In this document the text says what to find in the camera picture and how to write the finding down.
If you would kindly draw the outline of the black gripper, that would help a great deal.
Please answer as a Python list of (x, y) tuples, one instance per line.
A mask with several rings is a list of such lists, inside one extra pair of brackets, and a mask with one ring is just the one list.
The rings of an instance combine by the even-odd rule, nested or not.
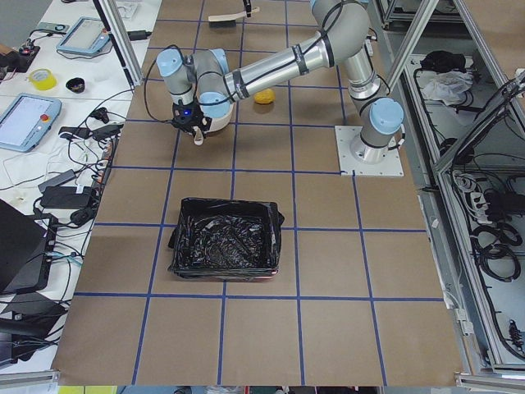
[[(252, 3), (251, 0), (243, 0), (244, 11), (247, 17), (252, 16)], [(171, 124), (184, 132), (192, 132), (193, 141), (199, 140), (199, 129), (197, 126), (201, 121), (206, 117), (203, 114), (200, 106), (196, 103), (182, 104), (173, 103), (172, 104), (172, 113), (173, 118), (171, 119)], [(208, 129), (204, 126), (200, 127), (201, 134), (203, 138), (207, 138)]]

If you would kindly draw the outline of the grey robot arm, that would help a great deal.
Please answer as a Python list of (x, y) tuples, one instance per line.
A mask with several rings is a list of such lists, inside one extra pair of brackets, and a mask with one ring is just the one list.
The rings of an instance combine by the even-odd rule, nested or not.
[(354, 140), (359, 156), (366, 149), (387, 150), (404, 111), (388, 98), (386, 84), (369, 59), (366, 9), (356, 1), (312, 1), (310, 8), (318, 25), (312, 38), (234, 70), (221, 49), (188, 56), (175, 45), (162, 50), (156, 65), (172, 100), (169, 124), (201, 145), (208, 134), (227, 126), (236, 102), (321, 67), (341, 65), (349, 96), (363, 121)]

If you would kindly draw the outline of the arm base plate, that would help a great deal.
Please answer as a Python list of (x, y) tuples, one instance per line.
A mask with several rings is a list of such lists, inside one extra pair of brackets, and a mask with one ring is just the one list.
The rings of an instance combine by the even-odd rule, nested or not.
[(335, 126), (336, 147), (342, 176), (403, 177), (404, 170), (395, 137), (383, 148), (361, 140), (361, 126)]

